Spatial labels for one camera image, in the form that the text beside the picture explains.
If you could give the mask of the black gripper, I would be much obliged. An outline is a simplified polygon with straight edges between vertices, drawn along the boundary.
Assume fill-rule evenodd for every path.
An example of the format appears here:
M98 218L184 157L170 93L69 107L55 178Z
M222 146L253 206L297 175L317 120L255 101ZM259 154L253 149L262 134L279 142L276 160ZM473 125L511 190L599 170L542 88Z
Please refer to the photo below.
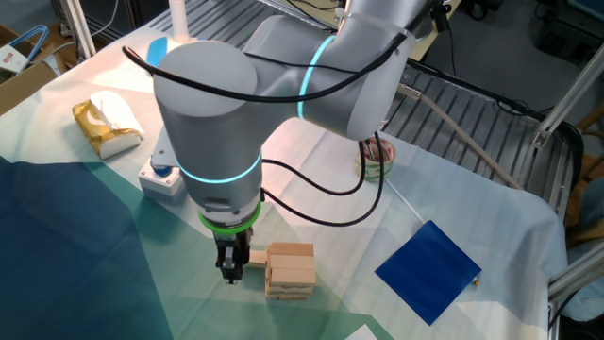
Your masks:
M222 256L218 253L215 266L221 268L223 278L228 284L237 284L243 276L243 263L239 251L248 251L251 243L251 229L246 229L235 234L214 234L214 240L218 248L232 247L227 249L222 264Z

